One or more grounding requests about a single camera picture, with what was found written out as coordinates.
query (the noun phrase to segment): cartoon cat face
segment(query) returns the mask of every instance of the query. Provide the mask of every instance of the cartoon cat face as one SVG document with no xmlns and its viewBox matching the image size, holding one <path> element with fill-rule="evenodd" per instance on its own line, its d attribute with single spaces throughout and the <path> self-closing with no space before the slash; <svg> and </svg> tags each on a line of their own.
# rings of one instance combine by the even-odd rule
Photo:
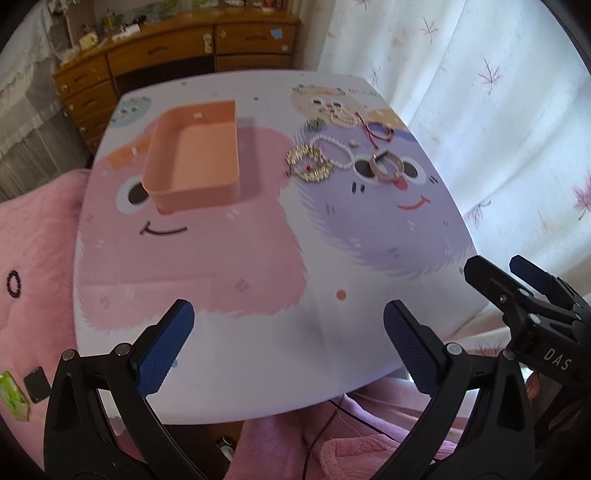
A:
<svg viewBox="0 0 591 480">
<path fill-rule="evenodd" d="M 129 146 L 135 155 L 119 149 L 98 160 L 88 185 L 79 297 L 89 323 L 139 325 L 176 298 L 235 316 L 297 304 L 306 271 L 279 204 L 292 142 L 270 129 L 239 128 L 240 202 L 171 213 L 159 212 L 141 185 L 144 137 Z"/>
<path fill-rule="evenodd" d="M 369 142 L 363 127 L 328 126 L 321 132 L 353 149 L 354 168 L 335 170 L 321 183 L 298 182 L 304 204 L 328 240 L 350 252 L 355 261 L 393 275 L 416 277 L 458 261 L 473 251 L 472 240 L 456 205 L 427 155 L 410 134 L 397 132 L 391 142 Z M 303 131 L 300 142 L 314 132 Z M 319 144 L 333 160 L 346 163 L 333 145 Z M 401 178 L 380 183 L 369 167 L 376 152 L 388 150 L 402 162 Z M 385 173 L 398 171 L 396 161 L 384 158 Z"/>
<path fill-rule="evenodd" d="M 142 118 L 152 106 L 148 97 L 133 97 L 119 103 L 111 116 L 110 128 L 120 128 L 131 125 Z"/>
<path fill-rule="evenodd" d="M 291 92 L 291 104 L 306 118 L 321 118 L 331 124 L 331 111 L 344 109 L 351 115 L 367 117 L 367 109 L 340 88 L 298 85 Z"/>
</svg>

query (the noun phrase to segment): table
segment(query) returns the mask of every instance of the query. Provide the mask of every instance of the table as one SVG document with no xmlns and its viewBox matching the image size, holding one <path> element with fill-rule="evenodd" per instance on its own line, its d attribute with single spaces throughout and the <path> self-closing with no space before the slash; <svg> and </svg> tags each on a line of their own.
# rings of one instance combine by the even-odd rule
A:
<svg viewBox="0 0 591 480">
<path fill-rule="evenodd" d="M 140 180 L 155 120 L 171 108 L 236 101 L 242 198 L 158 212 Z M 378 141 L 404 161 L 395 184 L 368 172 L 375 152 L 340 105 L 396 129 Z M 356 164 L 319 184 L 285 176 L 306 118 Z M 336 161 L 344 152 L 322 144 Z M 401 366 L 382 312 L 402 299 L 449 337 L 485 304 L 462 277 L 475 253 L 460 213 L 414 137 L 363 79 L 312 72 L 192 77 L 125 95 L 98 150 L 80 218 L 74 310 L 82 355 L 133 342 L 177 298 L 195 327 L 149 402 L 163 423 L 222 423 L 314 404 Z M 388 171 L 385 163 L 381 168 Z M 108 399 L 105 407 L 116 415 Z"/>
</svg>

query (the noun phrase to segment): wooden dresser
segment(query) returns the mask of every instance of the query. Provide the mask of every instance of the wooden dresser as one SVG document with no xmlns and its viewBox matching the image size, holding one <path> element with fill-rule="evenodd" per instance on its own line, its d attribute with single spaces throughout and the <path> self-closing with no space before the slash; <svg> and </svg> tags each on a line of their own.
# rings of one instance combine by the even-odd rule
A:
<svg viewBox="0 0 591 480">
<path fill-rule="evenodd" d="M 141 32 L 82 53 L 53 75 L 94 154 L 119 101 L 118 79 L 180 60 L 211 58 L 211 71 L 290 69 L 299 18 L 286 11 L 215 8 L 142 25 Z"/>
</svg>

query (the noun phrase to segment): pink cartoon cat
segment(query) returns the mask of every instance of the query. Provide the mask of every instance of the pink cartoon cat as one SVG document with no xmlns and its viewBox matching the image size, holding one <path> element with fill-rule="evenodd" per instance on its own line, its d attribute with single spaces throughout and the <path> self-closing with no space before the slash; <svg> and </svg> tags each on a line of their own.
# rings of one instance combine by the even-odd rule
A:
<svg viewBox="0 0 591 480">
<path fill-rule="evenodd" d="M 292 147 L 266 128 L 239 128 L 240 202 L 159 212 L 141 185 L 151 128 L 99 159 L 80 219 L 78 296 L 97 330 L 145 323 L 176 298 L 198 312 L 273 314 L 299 302 L 306 269 L 279 203 Z"/>
</svg>

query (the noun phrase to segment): pearl necklace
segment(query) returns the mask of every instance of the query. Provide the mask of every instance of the pearl necklace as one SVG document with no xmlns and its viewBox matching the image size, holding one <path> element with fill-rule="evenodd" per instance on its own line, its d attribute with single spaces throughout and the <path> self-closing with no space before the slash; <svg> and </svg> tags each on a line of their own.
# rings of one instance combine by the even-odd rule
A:
<svg viewBox="0 0 591 480">
<path fill-rule="evenodd" d="M 349 157 L 349 162 L 346 164 L 342 164 L 340 162 L 332 160 L 331 158 L 327 158 L 328 162 L 333 167 L 338 168 L 339 170 L 349 170 L 353 165 L 355 165 L 355 156 L 353 155 L 353 152 L 351 151 L 351 149 L 349 147 L 343 145 L 341 142 L 335 140 L 332 137 L 328 137 L 327 135 L 322 135 L 322 134 L 316 135 L 312 140 L 310 140 L 310 146 L 315 147 L 316 144 L 319 142 L 327 142 L 329 144 L 332 144 L 335 147 L 340 148 Z"/>
<path fill-rule="evenodd" d="M 323 108 L 320 110 L 323 115 L 328 115 L 330 121 L 333 122 L 337 127 L 343 128 L 355 128 L 359 125 L 359 119 L 356 115 L 349 113 L 346 108 L 335 107 L 332 110 Z"/>
</svg>

